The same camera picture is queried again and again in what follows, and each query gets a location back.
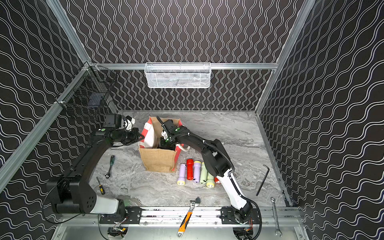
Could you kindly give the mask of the light green flashlight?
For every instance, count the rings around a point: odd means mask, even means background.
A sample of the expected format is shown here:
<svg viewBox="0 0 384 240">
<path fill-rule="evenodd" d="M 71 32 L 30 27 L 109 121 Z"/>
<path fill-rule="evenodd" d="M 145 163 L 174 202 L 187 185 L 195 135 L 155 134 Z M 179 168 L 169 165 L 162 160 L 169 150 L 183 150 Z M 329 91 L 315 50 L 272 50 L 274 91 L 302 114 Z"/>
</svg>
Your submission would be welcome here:
<svg viewBox="0 0 384 240">
<path fill-rule="evenodd" d="M 211 175 L 210 173 L 208 173 L 206 187 L 207 188 L 214 188 L 215 184 L 216 184 L 215 177 L 213 175 Z"/>
<path fill-rule="evenodd" d="M 200 174 L 200 184 L 205 185 L 208 178 L 208 171 L 206 169 L 205 163 L 202 163 L 201 165 L 201 174 Z"/>
</svg>

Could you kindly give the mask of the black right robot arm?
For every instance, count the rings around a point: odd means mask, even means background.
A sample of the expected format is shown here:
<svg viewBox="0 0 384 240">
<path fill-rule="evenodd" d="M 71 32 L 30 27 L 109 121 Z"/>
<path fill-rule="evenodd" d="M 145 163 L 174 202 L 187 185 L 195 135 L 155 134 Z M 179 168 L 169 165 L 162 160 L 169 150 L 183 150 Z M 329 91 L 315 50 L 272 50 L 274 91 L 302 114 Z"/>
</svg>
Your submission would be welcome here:
<svg viewBox="0 0 384 240">
<path fill-rule="evenodd" d="M 225 189 L 238 222 L 247 222 L 251 218 L 251 213 L 255 213 L 259 224 L 262 223 L 259 206 L 243 194 L 234 177 L 235 167 L 218 139 L 206 140 L 185 126 L 175 126 L 172 120 L 162 121 L 160 117 L 157 117 L 157 120 L 166 133 L 166 141 L 187 145 L 201 153 L 208 173 L 218 178 Z"/>
</svg>

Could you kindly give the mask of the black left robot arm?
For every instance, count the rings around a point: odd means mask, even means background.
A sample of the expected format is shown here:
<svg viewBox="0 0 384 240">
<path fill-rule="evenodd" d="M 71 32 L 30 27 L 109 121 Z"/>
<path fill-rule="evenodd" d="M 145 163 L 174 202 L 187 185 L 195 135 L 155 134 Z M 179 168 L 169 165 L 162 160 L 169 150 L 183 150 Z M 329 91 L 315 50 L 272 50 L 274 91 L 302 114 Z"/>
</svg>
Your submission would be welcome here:
<svg viewBox="0 0 384 240">
<path fill-rule="evenodd" d="M 144 139 L 135 119 L 119 114 L 106 115 L 101 128 L 91 133 L 90 139 L 70 167 L 47 182 L 48 199 L 56 214 L 100 214 L 126 217 L 124 202 L 99 196 L 89 181 L 103 154 L 114 143 L 129 146 Z"/>
</svg>

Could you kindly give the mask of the jute tote bag red trim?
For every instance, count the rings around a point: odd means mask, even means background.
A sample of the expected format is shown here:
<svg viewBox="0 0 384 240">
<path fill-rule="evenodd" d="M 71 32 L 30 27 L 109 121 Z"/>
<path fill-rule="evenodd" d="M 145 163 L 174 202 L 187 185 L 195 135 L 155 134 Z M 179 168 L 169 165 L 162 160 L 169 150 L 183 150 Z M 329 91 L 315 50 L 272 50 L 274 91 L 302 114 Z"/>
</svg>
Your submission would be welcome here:
<svg viewBox="0 0 384 240">
<path fill-rule="evenodd" d="M 163 128 L 158 119 L 150 117 L 142 131 L 144 139 L 139 141 L 140 156 L 147 171 L 173 173 L 177 169 L 181 152 L 189 151 L 190 147 L 176 144 L 170 150 L 161 148 L 162 131 Z"/>
</svg>

